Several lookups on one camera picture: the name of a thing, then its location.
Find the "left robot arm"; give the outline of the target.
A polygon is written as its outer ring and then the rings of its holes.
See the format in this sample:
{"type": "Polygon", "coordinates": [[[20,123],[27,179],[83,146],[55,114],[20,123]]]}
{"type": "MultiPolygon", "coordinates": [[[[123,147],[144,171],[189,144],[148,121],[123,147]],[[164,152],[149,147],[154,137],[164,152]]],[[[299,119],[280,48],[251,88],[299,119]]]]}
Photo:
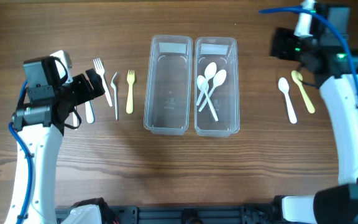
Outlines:
{"type": "Polygon", "coordinates": [[[26,60],[17,107],[8,129],[17,142],[14,190],[6,223],[56,223],[55,175],[65,121],[76,107],[104,94],[89,69],[72,77],[56,56],[26,60]]]}

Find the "yellow plastic spoon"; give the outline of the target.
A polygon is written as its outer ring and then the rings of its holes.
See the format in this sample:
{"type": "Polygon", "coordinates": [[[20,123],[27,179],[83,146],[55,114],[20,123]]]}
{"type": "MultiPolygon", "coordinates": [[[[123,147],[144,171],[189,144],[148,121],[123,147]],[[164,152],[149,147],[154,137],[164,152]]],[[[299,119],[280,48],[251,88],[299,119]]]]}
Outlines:
{"type": "Polygon", "coordinates": [[[298,88],[300,90],[303,101],[305,102],[306,109],[311,114],[315,113],[315,108],[303,87],[303,76],[301,75],[300,72],[293,70],[291,72],[291,77],[292,77],[294,83],[298,85],[298,88]]]}

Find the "white plastic spoon slim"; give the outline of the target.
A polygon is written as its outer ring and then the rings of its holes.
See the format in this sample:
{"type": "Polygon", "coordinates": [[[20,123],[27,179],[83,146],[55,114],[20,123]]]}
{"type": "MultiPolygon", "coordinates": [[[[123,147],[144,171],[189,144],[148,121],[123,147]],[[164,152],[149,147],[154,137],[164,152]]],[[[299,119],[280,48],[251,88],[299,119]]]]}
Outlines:
{"type": "Polygon", "coordinates": [[[198,78],[201,78],[201,85],[200,85],[200,95],[197,99],[196,105],[199,106],[203,96],[208,90],[208,82],[211,78],[213,78],[216,74],[217,65],[215,62],[211,62],[205,69],[204,75],[200,75],[198,78]]]}

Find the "white plastic spoon thick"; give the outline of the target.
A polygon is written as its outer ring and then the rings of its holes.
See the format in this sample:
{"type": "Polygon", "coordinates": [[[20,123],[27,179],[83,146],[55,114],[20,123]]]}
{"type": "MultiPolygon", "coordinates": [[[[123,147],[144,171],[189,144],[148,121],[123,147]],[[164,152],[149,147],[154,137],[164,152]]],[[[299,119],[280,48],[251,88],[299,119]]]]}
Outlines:
{"type": "Polygon", "coordinates": [[[285,97],[285,103],[287,106],[287,113],[288,113],[288,119],[291,122],[291,124],[296,124],[297,123],[297,117],[295,114],[295,110],[293,108],[291,99],[290,99],[290,95],[289,95],[289,84],[286,78],[281,77],[278,81],[278,88],[279,90],[283,93],[284,97],[285,97]]]}

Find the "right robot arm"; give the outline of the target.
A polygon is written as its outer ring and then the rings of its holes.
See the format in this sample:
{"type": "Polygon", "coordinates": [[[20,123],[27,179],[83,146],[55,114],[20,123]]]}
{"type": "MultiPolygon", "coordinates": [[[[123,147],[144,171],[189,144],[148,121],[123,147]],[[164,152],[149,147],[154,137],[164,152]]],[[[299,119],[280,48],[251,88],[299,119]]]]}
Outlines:
{"type": "Polygon", "coordinates": [[[338,186],[313,195],[278,195],[254,210],[266,223],[358,223],[358,49],[347,41],[350,9],[304,1],[282,12],[299,20],[293,30],[275,31],[270,55],[297,61],[313,74],[333,127],[338,186]]]}

